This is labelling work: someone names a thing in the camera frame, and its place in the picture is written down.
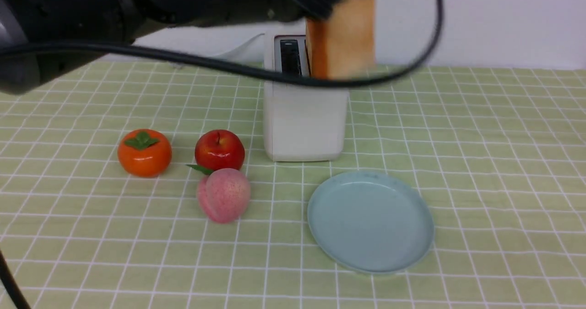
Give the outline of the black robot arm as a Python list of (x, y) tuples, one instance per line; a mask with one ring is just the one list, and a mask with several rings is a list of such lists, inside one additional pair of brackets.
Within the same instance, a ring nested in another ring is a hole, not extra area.
[(1, 92), (23, 95), (109, 53), (186, 63), (253, 79), (333, 88), (209, 57), (133, 46), (168, 27), (326, 20), (348, 0), (1, 0)]

